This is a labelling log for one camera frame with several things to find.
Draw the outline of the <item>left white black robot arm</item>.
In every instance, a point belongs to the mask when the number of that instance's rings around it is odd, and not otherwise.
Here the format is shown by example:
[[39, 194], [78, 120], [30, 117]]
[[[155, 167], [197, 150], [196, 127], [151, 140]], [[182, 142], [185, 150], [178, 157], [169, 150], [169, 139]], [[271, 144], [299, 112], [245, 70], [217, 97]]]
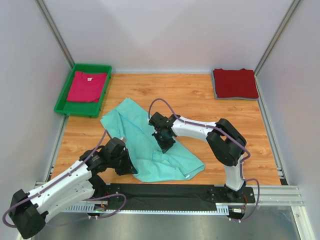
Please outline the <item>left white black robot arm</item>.
[[63, 173], [28, 192], [16, 191], [7, 216], [23, 239], [38, 234], [53, 217], [87, 199], [105, 200], [107, 184], [99, 173], [114, 169], [119, 176], [136, 174], [124, 137], [86, 151]]

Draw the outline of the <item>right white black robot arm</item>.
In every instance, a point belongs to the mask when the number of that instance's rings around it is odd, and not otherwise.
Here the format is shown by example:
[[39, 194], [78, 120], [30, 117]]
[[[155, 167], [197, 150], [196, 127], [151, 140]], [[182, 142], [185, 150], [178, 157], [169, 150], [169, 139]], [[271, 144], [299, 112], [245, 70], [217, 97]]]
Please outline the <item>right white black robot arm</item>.
[[208, 143], [215, 158], [224, 165], [226, 198], [231, 202], [242, 198], [246, 183], [242, 177], [241, 160], [247, 142], [228, 120], [221, 118], [217, 122], [202, 122], [174, 114], [166, 117], [156, 112], [148, 124], [154, 127], [152, 136], [163, 153], [173, 147], [176, 137], [189, 137]]

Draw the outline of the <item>teal t shirt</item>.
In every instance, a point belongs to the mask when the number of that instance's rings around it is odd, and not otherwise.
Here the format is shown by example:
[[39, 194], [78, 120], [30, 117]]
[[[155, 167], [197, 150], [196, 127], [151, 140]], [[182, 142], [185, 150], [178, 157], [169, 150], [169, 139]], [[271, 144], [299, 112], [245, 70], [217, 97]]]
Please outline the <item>teal t shirt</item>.
[[100, 119], [112, 137], [126, 138], [126, 147], [137, 173], [145, 183], [190, 180], [205, 169], [205, 164], [180, 142], [162, 153], [148, 113], [130, 98], [124, 99]]

